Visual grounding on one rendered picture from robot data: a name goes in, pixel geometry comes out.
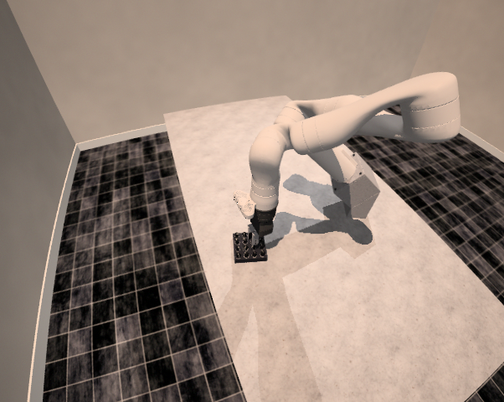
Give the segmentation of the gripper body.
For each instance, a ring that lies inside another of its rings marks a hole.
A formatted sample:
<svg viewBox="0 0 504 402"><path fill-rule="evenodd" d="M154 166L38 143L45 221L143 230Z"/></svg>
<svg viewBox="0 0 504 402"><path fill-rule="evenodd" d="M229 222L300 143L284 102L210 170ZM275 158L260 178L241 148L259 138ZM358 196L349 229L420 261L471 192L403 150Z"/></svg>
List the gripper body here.
<svg viewBox="0 0 504 402"><path fill-rule="evenodd" d="M234 201L246 219L250 219L260 237L273 232L273 218L279 203L279 190L276 194L263 197L250 190L245 193L241 190L234 191Z"/></svg>

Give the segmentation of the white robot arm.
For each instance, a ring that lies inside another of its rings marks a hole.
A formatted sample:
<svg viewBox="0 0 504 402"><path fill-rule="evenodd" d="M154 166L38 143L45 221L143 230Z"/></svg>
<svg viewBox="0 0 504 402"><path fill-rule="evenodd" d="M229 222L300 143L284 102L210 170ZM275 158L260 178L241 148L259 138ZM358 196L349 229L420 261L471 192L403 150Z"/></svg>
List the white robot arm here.
<svg viewBox="0 0 504 402"><path fill-rule="evenodd" d="M396 105L402 108L403 117L384 111ZM249 150L251 188L263 197L278 192L278 170L287 150L308 155L343 183L355 173L357 163L339 146L355 133L436 143L449 141L459 132L458 83L448 72L417 76L364 98L344 95L290 101L274 125L260 131Z"/></svg>

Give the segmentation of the black knob box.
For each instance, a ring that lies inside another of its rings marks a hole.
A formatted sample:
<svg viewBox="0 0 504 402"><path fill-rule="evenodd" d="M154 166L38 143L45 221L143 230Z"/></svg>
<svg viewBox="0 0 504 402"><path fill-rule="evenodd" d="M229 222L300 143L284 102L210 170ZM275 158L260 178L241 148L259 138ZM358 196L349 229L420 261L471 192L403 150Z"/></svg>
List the black knob box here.
<svg viewBox="0 0 504 402"><path fill-rule="evenodd" d="M252 246L251 240L248 239L248 233L236 232L233 234L233 241L234 263L267 261L264 237L259 236L259 243Z"/></svg>

